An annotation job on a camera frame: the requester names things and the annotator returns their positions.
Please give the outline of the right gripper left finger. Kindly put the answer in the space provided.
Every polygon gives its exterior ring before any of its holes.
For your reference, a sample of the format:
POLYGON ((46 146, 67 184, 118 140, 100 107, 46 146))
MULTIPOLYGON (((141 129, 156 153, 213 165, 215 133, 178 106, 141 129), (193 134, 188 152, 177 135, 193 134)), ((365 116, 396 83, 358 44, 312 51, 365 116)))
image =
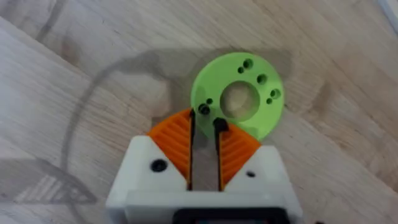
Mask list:
POLYGON ((134 136, 106 200, 110 218, 172 218, 192 187, 195 113, 182 110, 134 136))

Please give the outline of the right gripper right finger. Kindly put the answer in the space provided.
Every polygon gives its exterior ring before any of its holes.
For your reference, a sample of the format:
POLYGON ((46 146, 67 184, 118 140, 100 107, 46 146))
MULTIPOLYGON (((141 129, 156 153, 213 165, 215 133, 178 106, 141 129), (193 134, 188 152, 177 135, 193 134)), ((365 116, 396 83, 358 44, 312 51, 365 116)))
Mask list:
POLYGON ((215 204, 223 208, 280 208, 288 218, 302 218, 303 210, 276 147, 224 119, 213 122, 218 155, 219 192, 215 204))

